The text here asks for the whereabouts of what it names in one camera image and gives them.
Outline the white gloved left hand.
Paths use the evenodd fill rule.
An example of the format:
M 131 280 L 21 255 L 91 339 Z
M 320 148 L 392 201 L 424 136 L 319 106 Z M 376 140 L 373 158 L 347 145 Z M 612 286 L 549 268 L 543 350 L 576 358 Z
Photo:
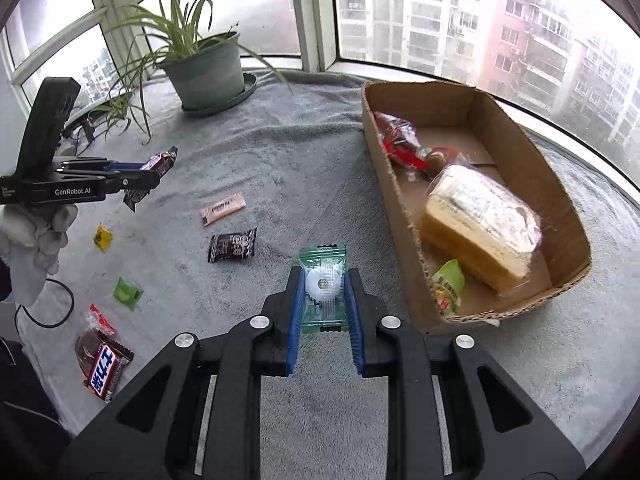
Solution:
M 1 207 L 1 260 L 17 304 L 32 306 L 47 278 L 58 273 L 58 255 L 77 216 L 75 204 Z

